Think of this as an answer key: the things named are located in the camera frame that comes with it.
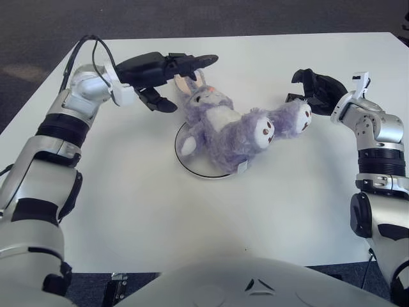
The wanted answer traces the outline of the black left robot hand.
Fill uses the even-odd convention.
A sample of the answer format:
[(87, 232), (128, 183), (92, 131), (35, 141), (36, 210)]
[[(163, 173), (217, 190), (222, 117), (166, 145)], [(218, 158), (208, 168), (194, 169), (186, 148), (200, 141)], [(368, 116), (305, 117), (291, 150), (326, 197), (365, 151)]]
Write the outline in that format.
[(161, 97), (155, 88), (165, 85), (176, 75), (196, 80), (196, 70), (208, 67), (218, 59), (215, 54), (195, 57), (184, 53), (164, 56), (159, 52), (149, 52), (117, 64), (116, 73), (121, 83), (133, 87), (148, 109), (173, 113), (178, 108), (176, 104)]

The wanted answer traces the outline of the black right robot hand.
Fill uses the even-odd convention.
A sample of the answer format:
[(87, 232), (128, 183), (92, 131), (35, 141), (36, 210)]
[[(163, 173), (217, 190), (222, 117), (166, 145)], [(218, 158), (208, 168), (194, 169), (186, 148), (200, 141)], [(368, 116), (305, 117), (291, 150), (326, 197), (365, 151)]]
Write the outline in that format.
[(304, 95), (289, 93), (285, 102), (292, 102), (296, 98), (306, 100), (317, 115), (330, 116), (339, 100), (348, 92), (338, 80), (315, 74), (310, 68), (297, 70), (291, 82), (302, 83)]

